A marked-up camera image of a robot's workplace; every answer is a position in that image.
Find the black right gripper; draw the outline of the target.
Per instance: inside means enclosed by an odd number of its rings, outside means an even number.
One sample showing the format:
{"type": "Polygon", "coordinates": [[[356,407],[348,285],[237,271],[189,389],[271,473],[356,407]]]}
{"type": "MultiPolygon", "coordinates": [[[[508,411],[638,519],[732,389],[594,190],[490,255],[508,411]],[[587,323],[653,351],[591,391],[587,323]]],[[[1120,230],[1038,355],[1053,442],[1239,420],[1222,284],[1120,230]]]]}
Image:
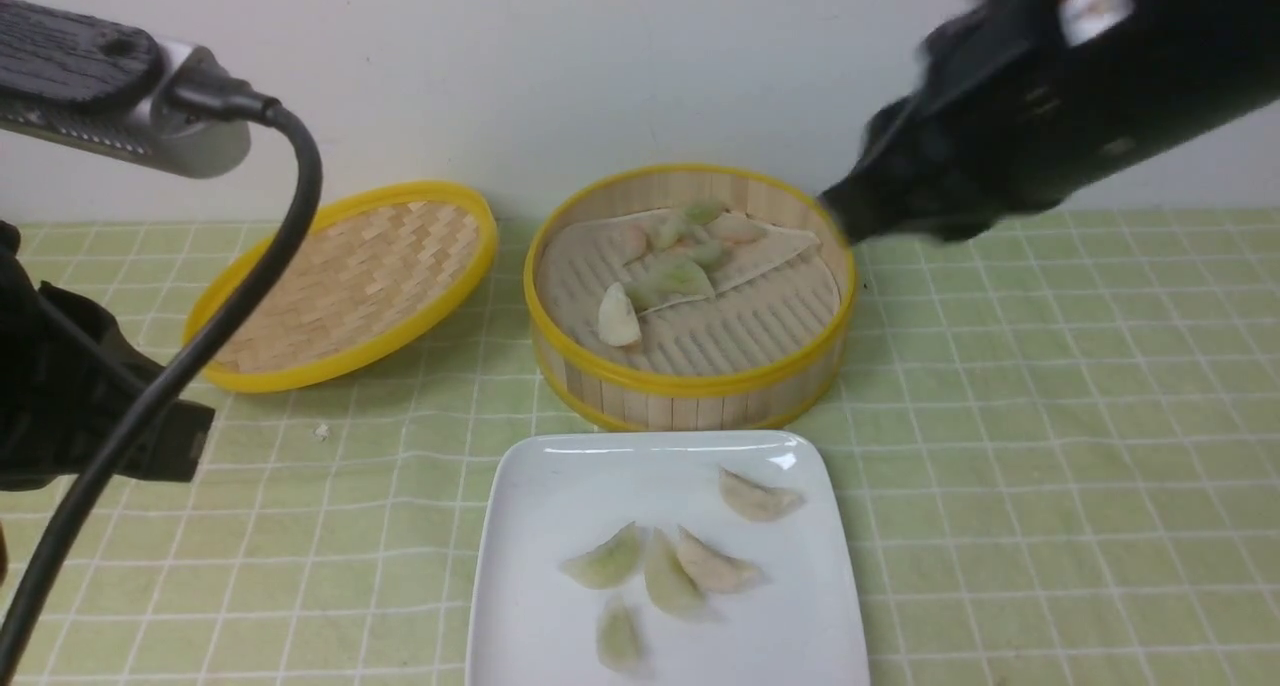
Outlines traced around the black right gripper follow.
{"type": "Polygon", "coordinates": [[[1277,0],[982,0],[818,202],[850,247],[969,241],[1277,99],[1277,0]]]}

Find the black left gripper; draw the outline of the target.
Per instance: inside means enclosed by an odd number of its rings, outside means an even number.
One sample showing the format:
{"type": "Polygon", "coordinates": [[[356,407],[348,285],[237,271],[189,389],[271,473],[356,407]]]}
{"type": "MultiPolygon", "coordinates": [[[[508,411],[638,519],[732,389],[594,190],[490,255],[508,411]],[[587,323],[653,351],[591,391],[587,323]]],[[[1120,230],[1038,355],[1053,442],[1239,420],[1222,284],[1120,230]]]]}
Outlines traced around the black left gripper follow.
{"type": "Polygon", "coordinates": [[[20,493],[88,466],[163,366],[95,299],[35,284],[1,234],[1,489],[20,493]]]}

